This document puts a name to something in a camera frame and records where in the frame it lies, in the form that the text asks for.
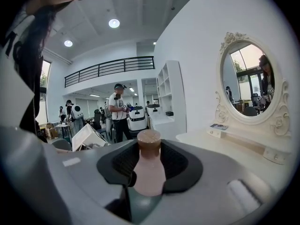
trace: ceiling light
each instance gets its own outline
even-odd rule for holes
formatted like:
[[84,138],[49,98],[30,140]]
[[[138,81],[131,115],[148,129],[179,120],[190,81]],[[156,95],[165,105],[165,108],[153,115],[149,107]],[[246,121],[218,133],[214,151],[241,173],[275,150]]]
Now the ceiling light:
[[65,41],[64,44],[65,44],[66,47],[71,47],[73,45],[71,40]]
[[111,28],[117,28],[120,26],[120,22],[118,19],[112,19],[108,22],[108,25],[111,27]]

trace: black pants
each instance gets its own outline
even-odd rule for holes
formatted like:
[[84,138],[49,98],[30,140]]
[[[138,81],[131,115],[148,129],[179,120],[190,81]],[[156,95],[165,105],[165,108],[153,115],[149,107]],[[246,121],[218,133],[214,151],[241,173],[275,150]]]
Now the black pants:
[[129,127],[127,124],[127,119],[114,120],[114,128],[116,130],[116,141],[120,143],[123,141],[123,133],[125,134],[128,140],[132,139],[132,136],[129,132]]

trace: white cabinet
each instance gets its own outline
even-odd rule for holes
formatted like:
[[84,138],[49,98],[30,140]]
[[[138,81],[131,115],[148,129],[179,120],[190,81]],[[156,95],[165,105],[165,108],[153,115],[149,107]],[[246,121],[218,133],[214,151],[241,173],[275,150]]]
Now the white cabinet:
[[161,133],[162,138],[175,140],[177,134],[187,131],[186,103],[178,61],[168,60],[157,76],[159,114],[150,116],[151,129]]

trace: white box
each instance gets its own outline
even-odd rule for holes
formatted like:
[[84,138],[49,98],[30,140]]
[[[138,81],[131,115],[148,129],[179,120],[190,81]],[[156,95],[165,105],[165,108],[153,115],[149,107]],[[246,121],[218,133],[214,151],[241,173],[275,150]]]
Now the white box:
[[72,150],[76,151],[82,144],[89,146],[92,144],[98,144],[101,147],[107,143],[107,141],[95,130],[90,124],[86,124],[78,133],[72,138]]

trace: brown cap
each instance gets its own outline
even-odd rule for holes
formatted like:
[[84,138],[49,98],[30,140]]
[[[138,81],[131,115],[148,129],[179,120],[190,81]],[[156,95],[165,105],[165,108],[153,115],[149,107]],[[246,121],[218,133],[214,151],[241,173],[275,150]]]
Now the brown cap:
[[160,133],[156,130],[143,130],[137,135],[137,142],[140,149],[156,150],[160,148]]

